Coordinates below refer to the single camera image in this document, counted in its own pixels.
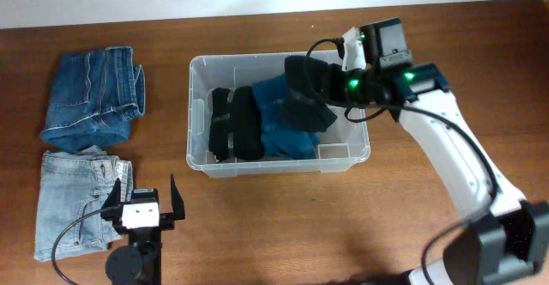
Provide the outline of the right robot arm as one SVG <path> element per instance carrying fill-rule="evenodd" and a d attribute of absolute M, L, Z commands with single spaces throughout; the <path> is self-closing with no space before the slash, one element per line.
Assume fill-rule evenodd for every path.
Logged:
<path fill-rule="evenodd" d="M 338 173 L 371 152 L 388 113 L 422 148 L 459 215 L 443 256 L 374 284 L 505 284 L 538 274 L 548 205 L 530 203 L 468 127 L 435 64 L 415 64 L 397 18 L 352 27 L 324 51 L 190 62 L 188 165 L 212 178 Z"/>

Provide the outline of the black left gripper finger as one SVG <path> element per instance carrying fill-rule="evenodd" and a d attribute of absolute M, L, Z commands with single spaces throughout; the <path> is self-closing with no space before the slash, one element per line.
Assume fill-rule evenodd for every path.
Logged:
<path fill-rule="evenodd" d="M 103 220 L 116 220 L 121 208 L 121 180 L 116 179 L 111 193 L 104 201 L 100 216 Z"/>
<path fill-rule="evenodd" d="M 171 183 L 172 218 L 174 220 L 184 220 L 185 219 L 184 200 L 178 191 L 173 174 L 171 174 L 170 183 Z"/>

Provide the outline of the black garment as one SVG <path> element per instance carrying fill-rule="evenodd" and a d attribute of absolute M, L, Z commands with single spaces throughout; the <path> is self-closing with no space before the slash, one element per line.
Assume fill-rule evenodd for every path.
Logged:
<path fill-rule="evenodd" d="M 212 101 L 208 150 L 214 159 L 222 162 L 232 157 L 243 161 L 263 158 L 261 115 L 252 88 L 216 88 Z"/>

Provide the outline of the dark charcoal garment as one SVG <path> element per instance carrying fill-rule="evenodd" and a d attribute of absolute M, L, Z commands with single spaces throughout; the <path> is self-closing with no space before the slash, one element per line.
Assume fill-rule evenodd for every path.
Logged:
<path fill-rule="evenodd" d="M 308 77 L 304 73 L 305 56 L 292 55 L 284 60 L 288 96 L 282 102 L 281 116 L 295 130 L 325 132 L 337 115 L 317 98 L 314 88 L 321 87 L 319 81 L 330 70 L 330 64 L 315 58 L 307 62 Z"/>

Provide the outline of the blue garment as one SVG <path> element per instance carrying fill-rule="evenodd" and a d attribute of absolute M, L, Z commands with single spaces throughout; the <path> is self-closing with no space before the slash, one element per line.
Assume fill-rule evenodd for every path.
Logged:
<path fill-rule="evenodd" d="M 317 134 L 295 130 L 281 116 L 283 101 L 289 96 L 285 75 L 256 82 L 251 87 L 261 116 L 261 142 L 265 155 L 294 160 L 315 159 L 319 144 Z"/>

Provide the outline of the dark blue jeans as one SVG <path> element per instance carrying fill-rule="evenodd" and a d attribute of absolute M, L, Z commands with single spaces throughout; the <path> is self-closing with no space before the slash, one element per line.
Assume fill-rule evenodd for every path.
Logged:
<path fill-rule="evenodd" d="M 146 111 L 145 74 L 130 46 L 62 55 L 40 139 L 68 152 L 130 139 Z"/>

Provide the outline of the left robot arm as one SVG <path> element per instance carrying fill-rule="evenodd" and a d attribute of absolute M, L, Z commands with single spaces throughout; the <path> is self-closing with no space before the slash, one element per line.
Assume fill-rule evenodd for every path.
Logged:
<path fill-rule="evenodd" d="M 161 284 L 161 233 L 174 229 L 184 218 L 177 211 L 160 212 L 156 189 L 136 189 L 130 199 L 121 199 L 121 180 L 117 179 L 100 213 L 115 231 L 128 237 L 128 244 L 116 248 L 106 260 L 106 276 L 117 285 Z"/>

